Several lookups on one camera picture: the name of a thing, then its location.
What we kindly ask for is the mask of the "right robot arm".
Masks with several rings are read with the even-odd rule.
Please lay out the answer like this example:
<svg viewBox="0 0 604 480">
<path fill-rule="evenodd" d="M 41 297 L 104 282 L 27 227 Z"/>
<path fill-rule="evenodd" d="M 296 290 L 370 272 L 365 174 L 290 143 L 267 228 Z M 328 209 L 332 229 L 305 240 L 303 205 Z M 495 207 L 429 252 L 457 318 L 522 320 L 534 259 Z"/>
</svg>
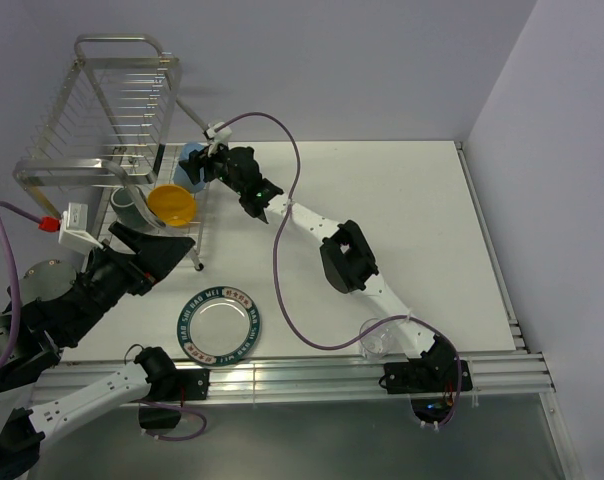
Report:
<svg viewBox="0 0 604 480">
<path fill-rule="evenodd" d="M 329 285 L 368 302 L 380 317 L 357 339 L 368 341 L 387 328 L 406 355 L 385 365 L 381 384 L 387 393 L 455 395 L 471 389 L 467 363 L 443 333 L 413 316 L 387 284 L 355 221 L 338 222 L 296 202 L 292 190 L 283 190 L 262 174 L 250 147 L 200 147 L 180 159 L 176 169 L 191 185 L 224 184 L 249 216 L 263 222 L 277 219 L 282 227 L 293 225 L 310 236 Z"/>
</svg>

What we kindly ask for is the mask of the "dark grey mug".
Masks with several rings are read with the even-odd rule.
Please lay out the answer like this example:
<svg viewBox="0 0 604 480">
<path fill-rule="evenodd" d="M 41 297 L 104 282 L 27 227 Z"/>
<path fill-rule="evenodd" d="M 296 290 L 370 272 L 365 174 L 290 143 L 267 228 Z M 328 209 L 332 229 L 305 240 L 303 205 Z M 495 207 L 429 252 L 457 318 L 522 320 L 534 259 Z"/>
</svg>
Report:
<svg viewBox="0 0 604 480">
<path fill-rule="evenodd" d="M 142 232 L 152 229 L 138 210 L 127 188 L 114 189 L 110 196 L 110 205 L 118 221 L 124 226 Z"/>
</svg>

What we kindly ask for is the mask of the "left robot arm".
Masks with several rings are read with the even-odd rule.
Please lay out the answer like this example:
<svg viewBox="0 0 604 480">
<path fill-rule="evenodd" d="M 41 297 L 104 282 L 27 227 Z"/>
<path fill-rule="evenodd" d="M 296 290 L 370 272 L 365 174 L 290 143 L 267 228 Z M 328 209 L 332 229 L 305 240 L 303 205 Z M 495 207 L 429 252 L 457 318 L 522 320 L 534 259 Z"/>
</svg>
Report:
<svg viewBox="0 0 604 480">
<path fill-rule="evenodd" d="M 28 406 L 33 386 L 57 366 L 126 295 L 143 296 L 194 246 L 185 236 L 155 236 L 119 222 L 110 232 L 128 247 L 91 239 L 87 263 L 34 265 L 13 278 L 11 304 L 0 313 L 0 479 L 30 470 L 54 441 L 124 403 L 163 400 L 177 387 L 177 370 L 160 347 L 145 347 L 122 370 L 41 407 Z"/>
</svg>

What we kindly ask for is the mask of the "yellow plastic bowl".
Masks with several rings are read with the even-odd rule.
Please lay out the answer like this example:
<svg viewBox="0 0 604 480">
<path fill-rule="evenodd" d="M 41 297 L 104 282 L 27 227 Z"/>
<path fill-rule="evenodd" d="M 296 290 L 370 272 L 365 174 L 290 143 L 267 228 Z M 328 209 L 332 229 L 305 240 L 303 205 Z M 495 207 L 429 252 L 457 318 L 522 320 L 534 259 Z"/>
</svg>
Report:
<svg viewBox="0 0 604 480">
<path fill-rule="evenodd" d="M 174 184 L 155 187 L 148 194 L 147 204 L 152 213 L 172 227 L 186 226 L 197 213 L 193 194 Z"/>
</svg>

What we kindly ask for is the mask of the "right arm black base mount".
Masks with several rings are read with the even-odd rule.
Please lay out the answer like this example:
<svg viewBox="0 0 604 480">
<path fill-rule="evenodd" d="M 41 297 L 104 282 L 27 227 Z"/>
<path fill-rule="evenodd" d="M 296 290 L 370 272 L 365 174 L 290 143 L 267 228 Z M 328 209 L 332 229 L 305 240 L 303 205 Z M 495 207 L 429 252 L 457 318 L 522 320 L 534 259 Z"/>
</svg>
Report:
<svg viewBox="0 0 604 480">
<path fill-rule="evenodd" d="M 418 422 L 436 429 L 453 417 L 462 393 L 474 385 L 466 361 L 429 366 L 425 360 L 388 362 L 378 385 L 389 395 L 408 395 Z"/>
</svg>

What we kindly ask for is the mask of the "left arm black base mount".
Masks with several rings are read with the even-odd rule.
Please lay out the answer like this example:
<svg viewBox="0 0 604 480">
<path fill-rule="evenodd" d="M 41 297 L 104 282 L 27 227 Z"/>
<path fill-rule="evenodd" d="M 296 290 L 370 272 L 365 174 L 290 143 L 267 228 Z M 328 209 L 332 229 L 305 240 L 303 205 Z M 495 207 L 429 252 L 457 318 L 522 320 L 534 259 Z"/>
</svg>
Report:
<svg viewBox="0 0 604 480">
<path fill-rule="evenodd" d="M 202 436 L 208 426 L 206 416 L 189 404 L 207 399 L 210 385 L 208 369 L 178 369 L 172 380 L 153 387 L 137 402 L 138 425 L 143 436 L 162 442 L 186 442 Z M 195 420 L 191 433 L 176 433 L 182 421 Z"/>
</svg>

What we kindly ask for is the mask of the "clear glass cup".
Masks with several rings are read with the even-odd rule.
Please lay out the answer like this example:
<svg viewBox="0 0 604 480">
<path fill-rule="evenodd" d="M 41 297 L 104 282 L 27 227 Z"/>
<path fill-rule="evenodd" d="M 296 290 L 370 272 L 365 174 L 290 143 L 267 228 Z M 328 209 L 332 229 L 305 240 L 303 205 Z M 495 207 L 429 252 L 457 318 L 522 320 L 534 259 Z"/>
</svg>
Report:
<svg viewBox="0 0 604 480">
<path fill-rule="evenodd" d="M 359 341 L 360 354 L 373 361 L 394 353 L 398 347 L 394 328 L 393 322 L 386 322 L 363 336 Z"/>
</svg>

